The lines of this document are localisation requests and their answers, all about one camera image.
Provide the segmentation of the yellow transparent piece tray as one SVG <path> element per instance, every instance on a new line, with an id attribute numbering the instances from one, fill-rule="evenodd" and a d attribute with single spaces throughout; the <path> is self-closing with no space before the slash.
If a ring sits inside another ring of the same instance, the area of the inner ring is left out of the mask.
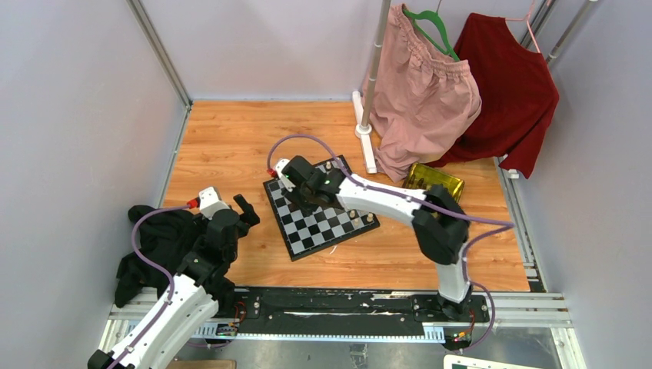
<path id="1" fill-rule="evenodd" d="M 427 165 L 413 164 L 403 181 L 403 188 L 416 189 L 426 194 L 424 199 L 439 208 L 462 214 L 459 205 L 464 181 Z"/>

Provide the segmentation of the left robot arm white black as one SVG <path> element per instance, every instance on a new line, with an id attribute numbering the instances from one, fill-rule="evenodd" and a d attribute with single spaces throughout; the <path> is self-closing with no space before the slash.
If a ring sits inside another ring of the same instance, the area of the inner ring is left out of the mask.
<path id="1" fill-rule="evenodd" d="M 238 211 L 216 188 L 208 187 L 183 206 L 151 209 L 137 219 L 131 232 L 134 253 L 161 272 L 168 286 L 131 333 L 111 350 L 91 355 L 89 368 L 165 368 L 209 318 L 227 317 L 234 311 L 235 285 L 226 274 L 237 260 L 239 240 L 261 219 L 242 194 L 233 199 Z M 174 271 L 143 254 L 139 229 L 146 221 L 176 211 L 187 214 L 192 208 L 199 210 L 190 216 L 199 233 Z"/>

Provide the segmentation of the black white chess board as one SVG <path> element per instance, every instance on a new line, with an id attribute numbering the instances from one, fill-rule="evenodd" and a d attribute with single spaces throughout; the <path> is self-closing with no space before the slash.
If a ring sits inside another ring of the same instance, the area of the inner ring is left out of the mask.
<path id="1" fill-rule="evenodd" d="M 345 210 L 318 208 L 313 214 L 302 214 L 285 196 L 277 179 L 263 183 L 264 190 L 292 261 L 297 261 L 341 242 L 356 238 L 381 226 L 378 217 L 368 226 L 354 229 Z"/>

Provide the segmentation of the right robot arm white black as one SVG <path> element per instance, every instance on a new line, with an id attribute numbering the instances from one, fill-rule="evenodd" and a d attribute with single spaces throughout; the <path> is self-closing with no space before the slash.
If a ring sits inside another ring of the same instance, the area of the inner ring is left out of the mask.
<path id="1" fill-rule="evenodd" d="M 283 195 L 304 214 L 318 208 L 365 211 L 411 227 L 421 253 L 436 267 L 437 309 L 449 321 L 469 316 L 473 288 L 462 248 L 470 222 L 446 188 L 397 188 L 351 174 L 343 164 L 322 170 L 300 155 L 279 160 L 272 170 Z"/>

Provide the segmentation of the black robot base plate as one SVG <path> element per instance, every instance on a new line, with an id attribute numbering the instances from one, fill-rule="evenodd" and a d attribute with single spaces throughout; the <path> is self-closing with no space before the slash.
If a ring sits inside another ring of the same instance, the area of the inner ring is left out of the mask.
<path id="1" fill-rule="evenodd" d="M 249 287 L 237 289 L 233 305 L 202 331 L 209 343 L 435 343 L 455 351 L 472 346 L 474 329 L 494 320 L 491 302 L 478 294 L 454 304 L 435 292 Z"/>

